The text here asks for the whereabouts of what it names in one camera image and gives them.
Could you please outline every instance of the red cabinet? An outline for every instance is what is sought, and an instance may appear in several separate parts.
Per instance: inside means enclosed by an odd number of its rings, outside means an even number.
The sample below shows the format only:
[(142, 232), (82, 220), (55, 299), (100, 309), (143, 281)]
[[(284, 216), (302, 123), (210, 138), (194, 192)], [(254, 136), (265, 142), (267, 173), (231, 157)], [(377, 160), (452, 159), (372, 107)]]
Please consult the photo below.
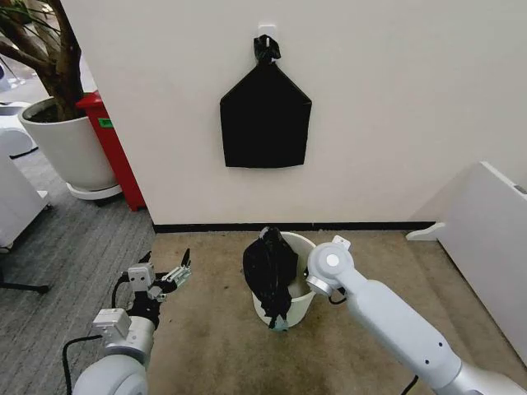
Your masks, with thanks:
[(106, 157), (112, 166), (117, 182), (123, 189), (124, 198), (130, 210), (137, 211), (140, 207), (146, 207), (141, 190), (135, 180), (128, 159), (124, 154), (123, 148), (112, 121), (108, 116), (105, 104), (100, 98), (99, 91), (90, 93), (77, 103), (79, 109), (84, 109), (90, 119), (91, 126), (96, 131), (100, 144), (105, 151)]

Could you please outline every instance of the brown carpet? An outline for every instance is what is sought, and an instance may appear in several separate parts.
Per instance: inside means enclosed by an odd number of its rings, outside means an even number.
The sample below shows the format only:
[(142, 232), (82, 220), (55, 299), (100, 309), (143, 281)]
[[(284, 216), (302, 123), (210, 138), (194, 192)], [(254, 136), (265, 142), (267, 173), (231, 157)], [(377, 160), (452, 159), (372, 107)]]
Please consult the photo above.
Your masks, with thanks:
[[(299, 232), (316, 244), (335, 232)], [(527, 387), (527, 370), (437, 243), (402, 232), (338, 232), (357, 269), (383, 281), (435, 325), (463, 358)], [(344, 304), (316, 296), (287, 333), (257, 317), (241, 273), (254, 232), (157, 235), (157, 271), (191, 248), (193, 275), (161, 308), (148, 370), (152, 395), (400, 394), (413, 374), (354, 322)], [(419, 383), (412, 394), (432, 393)]]

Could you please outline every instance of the green label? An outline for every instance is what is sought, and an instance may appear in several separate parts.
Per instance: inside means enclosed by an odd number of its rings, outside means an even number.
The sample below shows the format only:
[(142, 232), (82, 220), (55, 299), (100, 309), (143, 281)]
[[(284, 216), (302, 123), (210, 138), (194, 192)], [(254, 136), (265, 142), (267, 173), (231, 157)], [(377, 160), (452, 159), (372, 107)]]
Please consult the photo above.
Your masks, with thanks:
[(99, 118), (99, 126), (102, 128), (112, 128), (114, 125), (112, 125), (112, 120), (110, 118)]

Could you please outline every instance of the white trash bin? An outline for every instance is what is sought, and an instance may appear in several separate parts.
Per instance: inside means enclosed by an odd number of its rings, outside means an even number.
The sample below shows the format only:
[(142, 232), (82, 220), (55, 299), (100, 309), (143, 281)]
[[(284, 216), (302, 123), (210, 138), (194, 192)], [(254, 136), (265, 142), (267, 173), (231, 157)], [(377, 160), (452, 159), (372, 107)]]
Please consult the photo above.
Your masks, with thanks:
[[(312, 249), (315, 248), (315, 244), (306, 239), (304, 236), (297, 235), (296, 233), (281, 232), (282, 237), (291, 246), (292, 250), (298, 254), (298, 264), (296, 265), (296, 279), (289, 285), (289, 293), (291, 294), (291, 308), (287, 312), (287, 323), (290, 327), (297, 325), (307, 313), (307, 309), (310, 307), (311, 301), (315, 293), (308, 287), (304, 278), (304, 270), (307, 267), (307, 257), (309, 257)], [(265, 317), (265, 311), (262, 309), (261, 303), (253, 295), (254, 309), (256, 314), (264, 321), (267, 325), (271, 322), (270, 317)]]

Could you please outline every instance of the white panel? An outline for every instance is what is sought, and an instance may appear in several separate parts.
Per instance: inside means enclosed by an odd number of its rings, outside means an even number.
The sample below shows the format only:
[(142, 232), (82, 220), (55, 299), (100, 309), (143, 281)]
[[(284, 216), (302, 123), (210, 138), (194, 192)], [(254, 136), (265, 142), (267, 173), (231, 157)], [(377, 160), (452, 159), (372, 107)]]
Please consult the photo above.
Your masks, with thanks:
[(441, 219), (438, 239), (527, 363), (527, 195), (482, 162)]
[(46, 200), (0, 150), (0, 247), (11, 244), (45, 205)]

